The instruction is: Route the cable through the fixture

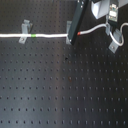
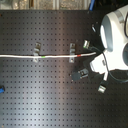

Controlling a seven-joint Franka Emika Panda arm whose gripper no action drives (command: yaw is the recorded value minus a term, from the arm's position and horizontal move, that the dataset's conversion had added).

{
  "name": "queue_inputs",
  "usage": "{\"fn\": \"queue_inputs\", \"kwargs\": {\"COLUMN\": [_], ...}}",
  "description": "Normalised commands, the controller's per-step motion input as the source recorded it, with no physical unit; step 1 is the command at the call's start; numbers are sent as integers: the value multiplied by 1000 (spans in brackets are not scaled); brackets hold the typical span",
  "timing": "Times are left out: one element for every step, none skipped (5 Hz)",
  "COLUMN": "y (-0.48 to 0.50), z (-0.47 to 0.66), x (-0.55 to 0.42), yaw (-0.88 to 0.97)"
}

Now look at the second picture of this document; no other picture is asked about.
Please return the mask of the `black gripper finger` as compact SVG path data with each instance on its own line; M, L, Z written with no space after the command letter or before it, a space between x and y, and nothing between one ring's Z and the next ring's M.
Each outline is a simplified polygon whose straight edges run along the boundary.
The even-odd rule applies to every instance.
M100 85L99 85L98 91L101 93L104 93L107 89L107 85L108 85L108 82L105 80L102 80Z
M88 74L89 74L88 70L86 68L84 68L82 70L79 70L79 71L76 71L76 72L72 73L71 78L73 80L80 80L82 78L87 77Z

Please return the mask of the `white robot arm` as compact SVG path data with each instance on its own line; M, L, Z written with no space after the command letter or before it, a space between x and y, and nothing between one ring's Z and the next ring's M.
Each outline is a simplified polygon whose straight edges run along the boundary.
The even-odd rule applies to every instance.
M100 25L100 37L104 47L89 46L94 58L89 62L89 68L81 69L71 75L73 81L87 77L89 72L104 75L98 91L104 93L108 77L120 83L128 79L118 79L112 75L114 70L128 69L128 6L119 8L106 14Z

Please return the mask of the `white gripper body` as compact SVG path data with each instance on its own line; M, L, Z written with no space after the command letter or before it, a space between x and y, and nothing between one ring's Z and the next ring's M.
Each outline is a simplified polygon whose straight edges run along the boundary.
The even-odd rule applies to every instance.
M95 57L91 62L90 62L90 67L93 72L103 74L103 80L106 81L108 77L108 71L106 67L106 62L104 59L104 55L100 54L97 57Z

